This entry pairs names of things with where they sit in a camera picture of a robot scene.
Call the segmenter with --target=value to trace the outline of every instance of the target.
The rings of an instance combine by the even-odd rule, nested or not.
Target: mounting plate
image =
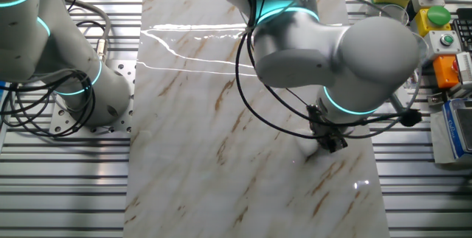
[[[135,60],[107,60],[107,66],[118,71],[128,81],[131,90],[130,104],[126,109],[126,112],[121,115],[118,120],[111,123],[110,125],[103,127],[82,127],[76,133],[70,136],[62,137],[60,140],[117,140],[117,139],[129,139],[131,137],[131,119],[133,116],[133,98],[134,98],[134,79],[136,77],[136,61]],[[64,105],[64,101],[60,96],[56,96],[56,100]],[[50,133],[59,133],[70,128],[75,123],[75,119],[72,116],[61,109],[57,104],[54,105],[52,112]]]

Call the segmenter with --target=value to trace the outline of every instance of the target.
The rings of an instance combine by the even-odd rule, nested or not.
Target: metal table
[[[83,1],[110,15],[109,58],[135,60],[142,0]],[[446,3],[453,17],[457,8],[472,6],[472,0]],[[348,0],[347,9],[352,23],[365,18],[360,4]],[[82,10],[72,11],[72,18],[101,22]],[[86,34],[95,45],[101,29],[91,27]],[[472,169],[434,164],[426,104],[430,92],[424,86],[417,100],[422,123],[414,128],[396,126],[372,139],[390,235],[472,237]],[[49,106],[40,120],[44,127],[51,115]],[[4,135],[0,237],[122,236],[129,141],[65,143],[31,136],[21,128],[10,128]]]

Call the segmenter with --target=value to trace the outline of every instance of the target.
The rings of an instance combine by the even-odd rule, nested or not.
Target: black cable
[[[10,107],[11,108],[14,108],[14,104],[13,104],[13,96],[12,96],[12,93],[11,91],[9,91],[7,93],[7,96],[5,97],[5,99],[8,99],[10,101]],[[18,123],[18,124],[12,124],[10,122],[8,122],[4,116],[3,116],[3,123],[5,123],[7,126],[9,127],[21,127],[22,125],[25,125],[25,124],[28,124],[30,123],[31,121],[35,120],[36,118],[38,118],[47,108],[47,105],[49,104],[49,99],[46,100],[46,102],[44,103],[43,107],[34,115],[32,116],[30,119],[28,119],[27,121],[25,121],[24,123]]]
[[[293,94],[300,102],[303,102],[304,105],[308,106],[308,103],[306,103],[302,98],[300,98],[298,95],[296,95],[291,89],[285,88],[289,93]]]
[[[100,27],[103,32],[105,31],[105,27],[102,24],[100,24],[99,22],[96,22],[96,21],[79,21],[78,23],[75,24],[75,26],[79,27],[82,24],[94,24],[94,25],[97,25],[98,27]]]
[[[86,2],[83,2],[83,1],[80,1],[80,0],[76,0],[75,1],[75,4],[78,6],[78,7],[82,7],[86,10],[90,10],[98,15],[100,15],[100,17],[103,18],[103,20],[105,21],[105,31],[103,32],[103,35],[100,37],[100,39],[107,39],[108,38],[108,34],[110,33],[110,30],[111,30],[111,21],[110,21],[110,17],[108,17],[108,15],[103,11],[101,10],[100,8],[98,7],[95,7],[94,5],[92,4],[89,4],[89,3],[86,3]]]
[[[86,113],[86,111],[87,111],[87,108],[85,108],[85,109],[82,111],[80,117],[76,120],[76,122],[75,122],[71,127],[69,127],[68,129],[66,129],[65,131],[63,131],[63,132],[61,132],[61,133],[56,133],[56,134],[50,133],[49,131],[44,130],[44,129],[42,129],[41,127],[39,127],[39,126],[38,126],[36,123],[34,123],[33,121],[31,121],[31,124],[32,124],[33,126],[35,126],[35,127],[38,129],[38,131],[41,132],[41,133],[29,129],[26,125],[24,125],[23,127],[24,127],[25,130],[27,130],[28,132],[31,132],[31,133],[33,133],[33,134],[35,134],[35,135],[37,135],[37,136],[52,137],[52,138],[54,138],[54,137],[69,136],[69,135],[71,135],[71,134],[77,132],[82,126],[84,126],[85,123],[87,123],[87,121],[90,119],[90,116],[91,116],[91,114],[93,113],[93,110],[94,110],[95,98],[94,98],[93,88],[89,88],[89,90],[92,91],[92,95],[93,95],[93,99],[92,99],[92,109],[90,110],[89,115],[87,116],[86,120],[85,120],[83,123],[81,123],[81,120],[82,120],[83,117],[85,116],[85,113]],[[20,98],[20,97],[18,97],[18,104],[20,105],[20,108],[23,108],[23,103],[21,102],[21,98]],[[29,120],[28,115],[26,115],[25,113],[24,113],[24,117],[26,117],[26,118]],[[21,122],[21,120],[20,120],[19,117],[17,117],[17,116],[16,116],[16,119],[17,119],[17,121],[20,122],[20,123],[25,123],[25,122]]]
[[[77,121],[70,128],[68,128],[67,130],[65,130],[61,133],[53,134],[53,133],[50,133],[49,131],[44,130],[41,127],[39,127],[34,122],[34,119],[37,118],[44,111],[45,107],[49,103],[49,97],[50,97],[51,93],[55,89],[60,87],[60,85],[63,84],[65,82],[65,80],[68,80],[70,77],[76,77],[80,81],[80,83],[82,84],[83,90],[84,90],[84,95],[85,95],[84,98],[87,101],[87,103],[91,102],[91,107],[85,106],[84,109],[82,110],[80,116],[78,117]],[[5,98],[5,100],[2,104],[2,107],[1,107],[1,119],[2,119],[2,121],[5,122],[5,124],[9,125],[9,126],[15,126],[15,127],[20,127],[21,126],[26,131],[31,132],[32,134],[35,134],[37,136],[46,136],[46,137],[55,138],[55,137],[69,136],[69,135],[77,132],[81,127],[84,126],[85,123],[87,123],[88,120],[90,120],[91,115],[93,114],[94,109],[95,109],[96,99],[95,99],[95,94],[94,94],[94,90],[93,90],[92,85],[91,85],[90,78],[84,72],[74,71],[70,75],[67,75],[67,76],[65,76],[65,77],[63,77],[59,80],[56,80],[53,83],[50,83],[48,85],[52,85],[52,86],[46,88],[48,90],[47,93],[44,94],[38,101],[32,103],[31,105],[29,105],[27,107],[24,107],[23,102],[21,101],[21,98],[18,95],[17,96],[17,102],[20,106],[20,109],[13,110],[13,111],[5,111],[5,108],[8,104],[8,102],[10,103],[11,108],[14,108],[12,92],[17,91],[17,90],[22,90],[22,88],[18,87],[18,84],[16,84],[16,83],[12,84],[12,87],[9,88],[7,96],[6,96],[6,98]],[[45,106],[33,117],[28,116],[27,110],[30,109],[30,108],[35,107],[37,104],[39,104],[41,101],[43,101],[45,99],[46,99]],[[83,118],[86,115],[87,111],[88,111],[88,116],[85,118],[85,120],[83,120]],[[21,121],[20,116],[18,115],[18,113],[23,113],[23,117],[25,117],[27,120],[25,122]],[[6,114],[12,114],[16,118],[16,120],[18,121],[18,124],[11,124],[11,123],[7,122],[6,119],[5,119]],[[32,130],[32,129],[28,128],[26,126],[26,124],[31,124],[31,125],[35,126],[38,129],[38,131],[35,131],[35,130]]]
[[[67,8],[67,11],[68,11],[68,12],[71,11],[71,9],[72,9],[72,7],[74,6],[74,4],[75,4],[76,1],[77,1],[77,0],[73,0],[73,1],[71,2],[71,5]]]

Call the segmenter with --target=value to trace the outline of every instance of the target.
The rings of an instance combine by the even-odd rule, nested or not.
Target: blue label
[[[5,83],[4,82],[0,82],[0,86],[1,87],[5,87]],[[1,96],[3,95],[3,90],[0,89],[0,100],[1,100]]]
[[[451,104],[451,101],[447,101],[442,106],[442,109],[443,109],[446,124],[448,126],[448,130],[449,130],[449,138],[451,139],[453,150],[456,153],[454,155],[457,155],[457,158],[460,158],[462,155],[464,155],[464,150],[460,143],[459,134],[457,132],[456,123],[454,122],[454,118],[452,116],[451,108],[449,107],[450,104]]]

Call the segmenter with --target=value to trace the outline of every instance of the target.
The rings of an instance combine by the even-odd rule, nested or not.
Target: white robotic arm
[[[227,1],[247,16],[254,12],[254,1]],[[394,19],[374,17],[351,27],[327,26],[319,23],[316,0],[255,1],[257,76],[275,88],[323,85],[316,108],[327,122],[366,119],[420,62],[416,38]]]
[[[0,0],[0,35],[0,80],[22,83],[34,73],[77,69],[88,75],[96,98],[87,125],[109,124],[127,109],[131,97],[127,81],[100,62],[70,18],[64,0]],[[51,83],[68,73],[43,81]],[[57,93],[72,110],[83,108],[87,101],[82,83],[77,79],[66,83]]]

